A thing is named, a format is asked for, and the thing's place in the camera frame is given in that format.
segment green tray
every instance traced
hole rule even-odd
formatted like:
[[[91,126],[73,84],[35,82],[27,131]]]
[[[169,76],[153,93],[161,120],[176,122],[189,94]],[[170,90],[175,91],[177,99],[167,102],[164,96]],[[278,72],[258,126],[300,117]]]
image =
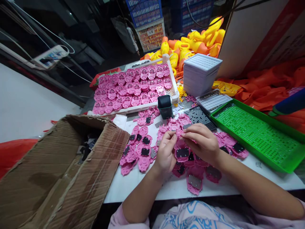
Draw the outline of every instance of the green tray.
[[[305,158],[304,134],[238,100],[218,108],[211,118],[276,171],[292,173]]]

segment blue crate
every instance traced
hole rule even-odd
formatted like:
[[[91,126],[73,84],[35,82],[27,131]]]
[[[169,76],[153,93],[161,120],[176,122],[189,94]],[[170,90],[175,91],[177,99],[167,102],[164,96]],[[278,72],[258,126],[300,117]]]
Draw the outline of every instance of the blue crate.
[[[205,0],[190,5],[190,11],[198,24],[206,25],[210,23],[214,0]],[[172,30],[175,33],[189,33],[191,30],[203,30],[191,19],[187,7],[182,9],[171,9]]]
[[[204,0],[187,0],[188,5],[191,6],[195,3],[204,1]],[[186,0],[171,0],[171,8],[172,9],[181,9],[187,7]]]
[[[135,28],[163,17],[161,0],[126,0]]]

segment table surface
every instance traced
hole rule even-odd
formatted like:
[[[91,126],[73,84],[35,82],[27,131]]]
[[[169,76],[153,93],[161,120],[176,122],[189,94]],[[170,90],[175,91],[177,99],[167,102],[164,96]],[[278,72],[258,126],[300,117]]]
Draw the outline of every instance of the table surface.
[[[125,66],[120,66],[122,71],[125,69]],[[90,98],[83,108],[81,114],[86,111],[92,110],[94,106],[94,99]],[[191,108],[192,102],[180,103],[183,107],[179,112],[184,112],[185,110]],[[138,118],[138,113],[130,113],[127,114],[127,123],[125,125],[125,130],[128,133],[132,133],[133,128],[137,124],[132,120],[134,118]],[[148,126],[149,132],[148,134],[152,136],[152,146],[156,144],[157,140],[157,132],[158,128],[155,126],[158,122],[164,121],[161,116],[158,116],[154,123]],[[287,173],[279,173],[271,170],[267,167],[263,162],[261,162],[258,158],[256,158],[251,153],[249,156],[242,161],[246,166],[258,172],[262,176],[268,178],[273,181],[280,187],[285,190],[298,190],[305,189],[305,184],[302,180],[295,174],[287,174]],[[140,181],[144,178],[146,173],[141,173],[138,169],[138,165],[134,167],[134,169],[126,176],[121,175],[121,166],[118,167],[115,176],[112,180],[111,186],[108,190],[107,196],[104,200],[104,203],[114,203],[114,202],[123,202],[127,196],[133,191],[133,189],[140,183]],[[207,196],[224,196],[224,195],[238,195],[239,191],[229,182],[229,180],[223,176],[220,180],[219,184],[215,184],[213,182],[208,181],[206,178],[203,180],[203,189],[199,193],[199,197],[207,197]],[[173,174],[168,175],[166,177],[166,181],[163,184],[160,192],[158,193],[156,200],[166,200],[166,199],[179,199],[179,198],[193,198],[196,195],[191,194],[186,187],[186,174],[177,178]]]

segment power strip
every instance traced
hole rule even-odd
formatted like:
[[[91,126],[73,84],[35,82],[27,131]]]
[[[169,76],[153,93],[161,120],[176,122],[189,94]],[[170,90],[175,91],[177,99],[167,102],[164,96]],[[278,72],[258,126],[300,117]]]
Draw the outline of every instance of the power strip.
[[[68,55],[69,53],[64,50],[62,46],[56,45],[48,51],[32,59],[31,62],[40,68],[49,69],[56,65],[60,59]]]

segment clothing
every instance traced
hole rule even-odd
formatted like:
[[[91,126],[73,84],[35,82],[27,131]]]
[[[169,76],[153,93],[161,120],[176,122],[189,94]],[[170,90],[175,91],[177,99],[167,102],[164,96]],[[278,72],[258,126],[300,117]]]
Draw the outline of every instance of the clothing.
[[[242,215],[212,207],[202,201],[191,201],[186,204],[180,204],[172,207],[164,216],[163,221],[159,225],[154,225],[154,228],[160,229],[271,229],[271,228],[305,228],[305,217],[301,220],[278,219],[258,214],[251,210],[252,214],[245,218]],[[111,216],[108,229],[148,229],[149,220],[140,224],[129,224],[123,215],[122,205]]]

